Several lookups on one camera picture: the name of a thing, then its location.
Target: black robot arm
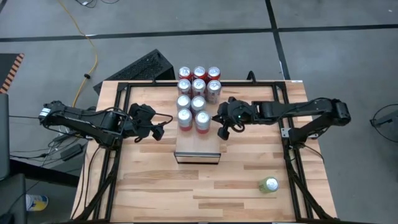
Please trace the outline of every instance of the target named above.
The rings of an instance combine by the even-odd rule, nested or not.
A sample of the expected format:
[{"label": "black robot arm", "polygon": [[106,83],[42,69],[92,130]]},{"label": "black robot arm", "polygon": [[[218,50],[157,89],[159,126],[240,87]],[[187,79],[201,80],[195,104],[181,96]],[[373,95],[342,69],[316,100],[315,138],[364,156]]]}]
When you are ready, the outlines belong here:
[{"label": "black robot arm", "polygon": [[66,126],[80,136],[93,137],[100,146],[117,149],[121,146],[123,138],[137,137],[135,142],[139,142],[148,137],[150,131],[156,140],[161,140],[164,133],[163,125],[170,121],[153,125],[151,119],[155,114],[155,110],[150,106],[139,106],[136,103],[131,105],[127,114],[119,108],[112,107],[94,112],[65,106],[61,101],[53,101],[44,104],[39,120],[47,129],[50,129],[49,126]]},{"label": "black robot arm", "polygon": [[220,104],[213,121],[223,125],[218,130],[221,139],[228,140],[228,128],[243,132],[245,124],[272,125],[282,118],[320,115],[301,128],[292,128],[285,134],[291,145],[303,144],[309,136],[319,137],[330,126],[344,126],[351,121],[347,105],[340,100],[317,98],[304,103],[282,104],[276,101],[252,101],[246,103],[230,97]]}]

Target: soda can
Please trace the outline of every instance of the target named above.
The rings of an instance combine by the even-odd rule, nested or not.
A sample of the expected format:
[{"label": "soda can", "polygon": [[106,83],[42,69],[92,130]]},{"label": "soda can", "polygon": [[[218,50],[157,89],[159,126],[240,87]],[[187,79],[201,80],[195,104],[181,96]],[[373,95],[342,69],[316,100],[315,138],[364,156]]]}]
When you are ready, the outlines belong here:
[{"label": "soda can", "polygon": [[212,80],[207,84],[207,102],[216,104],[220,101],[221,83],[218,80]]},{"label": "soda can", "polygon": [[193,79],[201,79],[203,81],[206,81],[206,69],[203,68],[202,66],[197,66],[193,70]]},{"label": "soda can", "polygon": [[262,193],[271,193],[277,191],[279,188],[278,181],[275,177],[267,177],[259,182],[259,190]]},{"label": "soda can", "polygon": [[197,132],[206,134],[210,130],[210,115],[206,111],[201,111],[195,116],[195,126]]},{"label": "soda can", "polygon": [[178,114],[178,126],[181,131],[189,131],[192,129],[192,114],[191,111],[184,108],[181,109]]},{"label": "soda can", "polygon": [[201,79],[196,79],[192,82],[192,97],[205,97],[206,83]]},{"label": "soda can", "polygon": [[202,96],[195,96],[191,101],[192,114],[195,116],[199,111],[206,108],[206,100]]},{"label": "soda can", "polygon": [[210,67],[207,71],[207,82],[212,80],[220,80],[221,72],[217,67]]},{"label": "soda can", "polygon": [[178,78],[179,79],[187,79],[187,80],[192,80],[192,72],[188,67],[181,67],[178,70]]},{"label": "soda can", "polygon": [[191,108],[191,98],[187,95],[180,95],[177,98],[177,111],[180,109],[188,109]]},{"label": "soda can", "polygon": [[191,95],[191,82],[187,79],[181,79],[178,81],[178,95]]}]

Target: concrete floor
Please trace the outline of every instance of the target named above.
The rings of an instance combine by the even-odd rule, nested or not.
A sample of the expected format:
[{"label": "concrete floor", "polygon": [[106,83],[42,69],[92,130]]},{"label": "concrete floor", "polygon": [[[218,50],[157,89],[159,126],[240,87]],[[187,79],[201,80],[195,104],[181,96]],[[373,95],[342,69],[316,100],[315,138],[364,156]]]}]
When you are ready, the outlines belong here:
[{"label": "concrete floor", "polygon": [[[397,1],[271,2],[278,27],[379,25],[398,21]],[[75,1],[64,3],[87,34],[271,27],[263,0],[120,0],[110,5],[98,1],[94,9]],[[56,1],[8,0],[0,13],[0,38],[59,35],[78,32]],[[304,81],[308,98],[339,98],[347,102],[353,118],[348,126],[331,128],[320,138],[338,216],[357,222],[394,223],[398,209],[398,147],[379,136],[370,127],[369,119],[382,106],[397,102],[398,29],[291,32],[280,33],[280,38],[290,77]],[[217,65],[225,79],[244,79],[249,70],[254,71],[257,79],[283,79],[272,33],[93,42],[98,49],[99,65],[77,107],[95,105],[98,96],[91,88],[93,85],[153,49],[159,49],[175,68]],[[71,104],[83,74],[94,61],[86,40],[0,42],[0,52],[25,53],[9,90],[13,115],[37,116],[42,104],[52,100]],[[389,131],[390,137],[398,139],[397,128],[383,127],[382,131]],[[43,148],[54,136],[36,121],[11,120],[12,151]],[[62,164],[59,169],[74,169],[79,165],[76,161],[72,162],[74,165]],[[40,184],[33,192],[52,194],[69,206],[75,194],[73,189],[49,184]],[[40,216],[31,215],[29,222],[65,219],[70,210],[71,207],[51,208]]]}]

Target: yellow cable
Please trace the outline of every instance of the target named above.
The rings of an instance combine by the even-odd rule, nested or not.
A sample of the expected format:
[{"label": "yellow cable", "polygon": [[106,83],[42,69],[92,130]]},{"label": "yellow cable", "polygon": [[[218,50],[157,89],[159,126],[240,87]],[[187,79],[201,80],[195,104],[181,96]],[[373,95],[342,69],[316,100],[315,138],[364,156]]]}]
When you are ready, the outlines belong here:
[{"label": "yellow cable", "polygon": [[[79,31],[79,33],[83,36],[86,37],[86,39],[90,42],[91,46],[93,46],[94,49],[94,53],[95,53],[95,63],[92,66],[92,68],[90,69],[90,71],[87,73],[88,75],[91,75],[91,73],[94,71],[94,69],[97,67],[98,64],[98,53],[97,53],[97,48],[94,46],[94,44],[92,43],[92,41],[90,40],[90,38],[87,37],[87,35],[85,33],[83,33],[80,28],[79,25],[77,24],[75,18],[73,18],[73,16],[70,14],[70,12],[68,11],[68,9],[65,7],[65,5],[61,2],[61,0],[57,0],[58,3],[63,7],[63,10],[65,10],[65,12],[67,12],[67,14],[70,16],[70,18],[72,19],[73,23],[75,24],[77,30]],[[81,89],[83,88],[83,85],[85,84],[87,78],[85,77],[85,79],[82,81],[79,90],[76,93],[75,99],[73,100],[72,103],[72,107],[75,107],[77,99],[80,95]]]}]

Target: wooden tabletop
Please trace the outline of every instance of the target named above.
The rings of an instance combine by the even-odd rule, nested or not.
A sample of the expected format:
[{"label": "wooden tabletop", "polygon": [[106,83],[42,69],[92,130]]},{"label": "wooden tabletop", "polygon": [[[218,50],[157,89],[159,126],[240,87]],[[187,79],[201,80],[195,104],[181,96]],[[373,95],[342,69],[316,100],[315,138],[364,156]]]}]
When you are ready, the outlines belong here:
[{"label": "wooden tabletop", "polygon": [[[103,83],[97,110],[114,105],[117,85],[115,81]],[[291,103],[307,101],[302,82],[286,81],[286,85]],[[221,101],[226,101],[229,96],[248,102],[273,100],[271,88],[261,86],[223,87]],[[176,116],[176,99],[177,87],[133,87],[130,103],[145,103],[158,113]],[[155,118],[155,123],[163,119]],[[311,117],[294,118],[298,127],[310,120]],[[243,133],[231,131],[229,140],[221,145],[218,165],[177,164],[173,155],[177,120],[166,125],[164,130],[159,142],[152,137],[139,144],[134,143],[134,138],[123,141],[112,222],[295,221],[277,124],[247,125]],[[308,140],[307,145],[319,151],[318,141]],[[94,141],[88,144],[85,186],[88,163],[97,147]],[[301,149],[301,155],[309,191],[325,211],[335,217],[322,160],[308,149]],[[103,157],[104,150],[101,150],[94,158],[87,203],[98,189]],[[263,194],[258,190],[258,182],[268,176],[279,181],[280,189]],[[81,181],[73,209],[81,194]],[[302,194],[297,192],[305,217]],[[100,217],[104,216],[107,194],[103,197]],[[83,201],[76,215],[83,210]]]}]

